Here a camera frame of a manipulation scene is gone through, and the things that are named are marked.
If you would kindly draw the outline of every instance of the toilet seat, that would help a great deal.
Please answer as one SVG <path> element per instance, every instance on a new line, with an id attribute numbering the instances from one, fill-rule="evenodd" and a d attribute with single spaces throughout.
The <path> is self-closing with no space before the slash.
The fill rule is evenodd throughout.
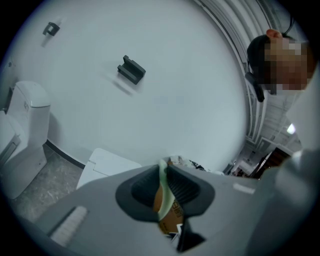
<path id="1" fill-rule="evenodd" d="M 0 169 L 15 151 L 21 140 L 10 124 L 9 117 L 0 111 Z"/>

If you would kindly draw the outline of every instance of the wall-mounted hook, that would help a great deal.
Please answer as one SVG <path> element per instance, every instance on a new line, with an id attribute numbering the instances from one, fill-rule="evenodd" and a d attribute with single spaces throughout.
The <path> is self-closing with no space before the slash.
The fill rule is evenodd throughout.
<path id="1" fill-rule="evenodd" d="M 146 71 L 135 61 L 129 59 L 127 55 L 123 57 L 124 64 L 118 66 L 118 72 L 137 85 L 144 77 Z"/>
<path id="2" fill-rule="evenodd" d="M 53 22 L 49 22 L 49 24 L 45 27 L 43 34 L 46 35 L 47 33 L 51 36 L 54 36 L 58 31 L 59 31 L 60 27 L 53 23 Z"/>

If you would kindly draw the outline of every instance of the gray floor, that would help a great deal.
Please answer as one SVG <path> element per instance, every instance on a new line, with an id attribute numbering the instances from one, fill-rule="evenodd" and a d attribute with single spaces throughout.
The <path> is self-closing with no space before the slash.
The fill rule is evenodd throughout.
<path id="1" fill-rule="evenodd" d="M 74 191 L 82 169 L 43 145 L 47 164 L 11 205 L 16 214 L 35 222 L 49 206 Z"/>

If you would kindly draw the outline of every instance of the toilet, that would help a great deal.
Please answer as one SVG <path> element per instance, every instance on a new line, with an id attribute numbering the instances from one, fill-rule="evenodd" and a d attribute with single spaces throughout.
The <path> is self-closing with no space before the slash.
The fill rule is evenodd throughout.
<path id="1" fill-rule="evenodd" d="M 15 84 L 7 113 L 0 111 L 0 184 L 18 197 L 46 165 L 43 144 L 49 129 L 50 100 L 32 81 Z"/>

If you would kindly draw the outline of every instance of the person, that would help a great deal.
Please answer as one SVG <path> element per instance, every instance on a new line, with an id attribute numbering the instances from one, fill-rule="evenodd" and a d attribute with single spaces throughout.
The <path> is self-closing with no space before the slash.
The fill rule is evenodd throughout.
<path id="1" fill-rule="evenodd" d="M 268 90 L 304 92 L 287 111 L 303 149 L 320 148 L 320 67 L 308 42 L 297 42 L 277 30 L 268 29 L 247 49 L 248 62 L 259 85 Z"/>
<path id="2" fill-rule="evenodd" d="M 248 62 L 259 84 L 266 89 L 305 90 L 316 68 L 307 42 L 297 42 L 275 29 L 256 37 L 247 49 Z"/>

